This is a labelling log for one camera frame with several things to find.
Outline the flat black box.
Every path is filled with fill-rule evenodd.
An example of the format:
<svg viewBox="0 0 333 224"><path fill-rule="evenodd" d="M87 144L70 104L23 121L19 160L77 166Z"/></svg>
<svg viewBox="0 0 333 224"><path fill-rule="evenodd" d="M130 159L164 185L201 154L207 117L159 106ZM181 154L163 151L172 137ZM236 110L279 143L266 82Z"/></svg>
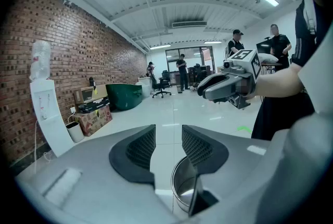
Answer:
<svg viewBox="0 0 333 224"><path fill-rule="evenodd" d="M78 109L79 109L79 112L81 112L81 113L91 113L91 112L98 110L102 107L105 107L109 104L110 104L109 98L106 96L106 97L103 97L100 99L96 99L94 101L80 104L80 105L78 105Z"/></svg>

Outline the small white waste bin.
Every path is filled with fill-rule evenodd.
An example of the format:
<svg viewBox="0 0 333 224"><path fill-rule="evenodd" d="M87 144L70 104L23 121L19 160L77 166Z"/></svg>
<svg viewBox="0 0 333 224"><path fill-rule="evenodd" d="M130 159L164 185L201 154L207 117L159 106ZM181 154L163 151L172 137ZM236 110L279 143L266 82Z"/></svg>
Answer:
<svg viewBox="0 0 333 224"><path fill-rule="evenodd" d="M78 143L84 139L84 134L78 122L71 122L66 125L66 128L74 143Z"/></svg>

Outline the white water dispenser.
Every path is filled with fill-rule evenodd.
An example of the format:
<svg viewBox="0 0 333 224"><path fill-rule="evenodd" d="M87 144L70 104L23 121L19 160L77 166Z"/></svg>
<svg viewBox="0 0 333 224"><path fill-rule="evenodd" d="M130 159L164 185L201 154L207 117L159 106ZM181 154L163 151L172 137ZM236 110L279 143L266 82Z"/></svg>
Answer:
<svg viewBox="0 0 333 224"><path fill-rule="evenodd" d="M53 80L35 80L30 83L33 108L41 131L56 157L74 146L57 102Z"/></svg>

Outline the ceiling air vent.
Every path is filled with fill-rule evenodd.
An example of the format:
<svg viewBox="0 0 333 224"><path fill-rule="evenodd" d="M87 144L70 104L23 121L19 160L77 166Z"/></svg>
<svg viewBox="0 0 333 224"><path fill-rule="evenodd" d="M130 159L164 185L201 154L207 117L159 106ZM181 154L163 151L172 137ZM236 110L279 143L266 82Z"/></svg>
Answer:
<svg viewBox="0 0 333 224"><path fill-rule="evenodd" d="M206 27L206 21L180 21L180 22L173 22L172 28L188 28L188 27Z"/></svg>

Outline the clear water dispenser bottle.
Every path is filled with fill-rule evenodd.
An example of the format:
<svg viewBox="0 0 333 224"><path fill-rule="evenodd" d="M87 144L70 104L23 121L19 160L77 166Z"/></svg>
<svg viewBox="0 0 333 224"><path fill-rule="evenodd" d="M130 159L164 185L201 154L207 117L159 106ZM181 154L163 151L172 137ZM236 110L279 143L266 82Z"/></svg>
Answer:
<svg viewBox="0 0 333 224"><path fill-rule="evenodd" d="M32 46L30 80L46 80L50 76L51 48L46 41L36 41Z"/></svg>

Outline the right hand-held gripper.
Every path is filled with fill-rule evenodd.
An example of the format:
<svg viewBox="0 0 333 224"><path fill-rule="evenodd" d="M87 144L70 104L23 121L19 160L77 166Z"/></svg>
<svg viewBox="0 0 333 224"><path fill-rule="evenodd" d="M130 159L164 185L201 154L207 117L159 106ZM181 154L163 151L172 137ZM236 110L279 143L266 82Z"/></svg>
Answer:
<svg viewBox="0 0 333 224"><path fill-rule="evenodd" d="M208 100L227 98L237 109L249 106L247 100L236 93L236 83L242 79L257 83L261 72L258 52L254 49L238 51L224 60L221 72L203 79L197 87L198 95Z"/></svg>

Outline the person's black striped shirt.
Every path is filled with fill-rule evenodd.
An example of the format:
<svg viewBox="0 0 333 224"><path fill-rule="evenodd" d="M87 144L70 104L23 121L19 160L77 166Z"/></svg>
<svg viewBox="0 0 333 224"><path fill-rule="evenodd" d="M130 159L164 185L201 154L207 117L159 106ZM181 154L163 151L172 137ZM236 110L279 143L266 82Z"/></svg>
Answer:
<svg viewBox="0 0 333 224"><path fill-rule="evenodd" d="M315 52L316 28L314 21L309 19L305 11L305 0L296 9L295 19L296 49L292 63L303 67Z"/></svg>

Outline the person's right hand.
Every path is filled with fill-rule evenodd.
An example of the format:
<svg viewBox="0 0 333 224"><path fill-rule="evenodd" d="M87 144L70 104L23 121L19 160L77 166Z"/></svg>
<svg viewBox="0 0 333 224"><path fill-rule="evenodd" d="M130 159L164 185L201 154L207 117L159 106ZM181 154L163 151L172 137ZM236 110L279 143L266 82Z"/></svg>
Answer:
<svg viewBox="0 0 333 224"><path fill-rule="evenodd" d="M236 83L236 93L244 97L246 100L254 98L256 96L255 83L249 79L242 79Z"/></svg>

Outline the wooden chair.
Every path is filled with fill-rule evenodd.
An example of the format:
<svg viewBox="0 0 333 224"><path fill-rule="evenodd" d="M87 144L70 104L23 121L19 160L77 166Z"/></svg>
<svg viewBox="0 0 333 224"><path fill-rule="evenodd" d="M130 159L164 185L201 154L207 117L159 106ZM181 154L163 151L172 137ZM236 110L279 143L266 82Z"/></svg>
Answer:
<svg viewBox="0 0 333 224"><path fill-rule="evenodd" d="M280 67L282 66L282 64L280 63L268 63L268 62L262 62L261 63L261 74L265 75L265 74L273 74L276 71L276 67Z"/></svg>

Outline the open brown cardboard box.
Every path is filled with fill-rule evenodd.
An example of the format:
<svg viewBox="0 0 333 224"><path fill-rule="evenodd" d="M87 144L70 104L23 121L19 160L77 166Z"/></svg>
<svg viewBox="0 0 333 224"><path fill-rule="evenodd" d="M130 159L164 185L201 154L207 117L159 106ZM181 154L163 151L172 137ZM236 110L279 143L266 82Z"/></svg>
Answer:
<svg viewBox="0 0 333 224"><path fill-rule="evenodd" d="M106 97L107 90L106 85L96 85L96 86L89 86L85 88L76 89L73 93L75 103L77 105L88 103L97 99L101 99Z"/></svg>

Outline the person's right forearm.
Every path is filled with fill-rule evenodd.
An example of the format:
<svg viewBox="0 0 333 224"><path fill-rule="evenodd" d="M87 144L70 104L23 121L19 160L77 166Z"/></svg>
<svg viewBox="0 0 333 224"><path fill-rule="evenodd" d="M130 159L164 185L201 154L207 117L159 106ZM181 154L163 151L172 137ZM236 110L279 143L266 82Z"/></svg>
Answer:
<svg viewBox="0 0 333 224"><path fill-rule="evenodd" d="M260 75L254 92L247 95L246 99L255 96L282 98L300 93L304 88L298 76L301 69L301 66L291 64L290 67L274 74Z"/></svg>

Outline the black monitor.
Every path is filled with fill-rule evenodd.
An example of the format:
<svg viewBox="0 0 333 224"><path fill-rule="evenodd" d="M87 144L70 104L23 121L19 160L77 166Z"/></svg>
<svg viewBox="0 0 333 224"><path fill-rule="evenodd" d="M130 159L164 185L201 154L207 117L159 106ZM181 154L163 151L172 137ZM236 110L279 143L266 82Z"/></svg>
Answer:
<svg viewBox="0 0 333 224"><path fill-rule="evenodd" d="M256 45L259 54L270 54L271 43L270 41L260 42Z"/></svg>

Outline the black office chair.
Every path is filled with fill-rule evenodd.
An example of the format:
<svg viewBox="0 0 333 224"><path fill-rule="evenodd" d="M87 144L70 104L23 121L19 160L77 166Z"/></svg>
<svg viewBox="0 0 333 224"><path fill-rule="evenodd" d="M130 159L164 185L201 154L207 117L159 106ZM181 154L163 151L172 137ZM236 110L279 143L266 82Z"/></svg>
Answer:
<svg viewBox="0 0 333 224"><path fill-rule="evenodd" d="M199 64L194 65L194 85L198 85L207 77L207 67Z"/></svg>
<svg viewBox="0 0 333 224"><path fill-rule="evenodd" d="M164 89L166 88L166 78L161 77L158 80L156 80L156 77L154 74L151 75L151 80L152 80L152 88L154 90L157 90L155 94L152 95L152 98L155 96L161 95L161 98L164 98L165 94L172 95L171 92L165 91Z"/></svg>

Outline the metal bin with clear liner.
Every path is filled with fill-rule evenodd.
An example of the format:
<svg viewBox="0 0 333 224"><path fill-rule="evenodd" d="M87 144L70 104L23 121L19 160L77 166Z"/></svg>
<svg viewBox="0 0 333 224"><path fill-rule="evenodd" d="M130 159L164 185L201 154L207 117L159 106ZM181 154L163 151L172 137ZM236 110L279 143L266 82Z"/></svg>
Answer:
<svg viewBox="0 0 333 224"><path fill-rule="evenodd" d="M196 183L196 169L188 159L183 157L171 174L171 189L181 210L188 213Z"/></svg>

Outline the dark green tub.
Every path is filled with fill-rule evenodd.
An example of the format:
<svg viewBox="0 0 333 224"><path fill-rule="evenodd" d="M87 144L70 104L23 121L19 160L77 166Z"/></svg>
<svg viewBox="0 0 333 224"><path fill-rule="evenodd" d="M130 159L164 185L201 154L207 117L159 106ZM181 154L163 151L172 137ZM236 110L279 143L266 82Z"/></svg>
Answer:
<svg viewBox="0 0 333 224"><path fill-rule="evenodd" d="M143 100L143 91L140 85L106 84L106 91L110 104L120 111L135 108Z"/></svg>

